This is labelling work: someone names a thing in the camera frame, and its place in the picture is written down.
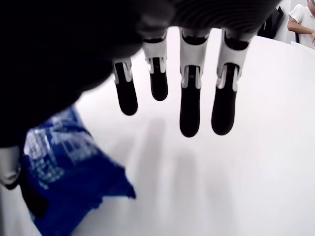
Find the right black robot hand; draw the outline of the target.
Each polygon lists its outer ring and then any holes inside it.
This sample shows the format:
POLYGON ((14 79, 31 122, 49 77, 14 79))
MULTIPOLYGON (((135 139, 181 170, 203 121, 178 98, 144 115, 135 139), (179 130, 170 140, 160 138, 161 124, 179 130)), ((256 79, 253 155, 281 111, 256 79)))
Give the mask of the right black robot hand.
POLYGON ((102 84, 115 59, 170 26, 256 31, 276 0, 3 0, 0 182, 14 189, 27 131, 102 84))

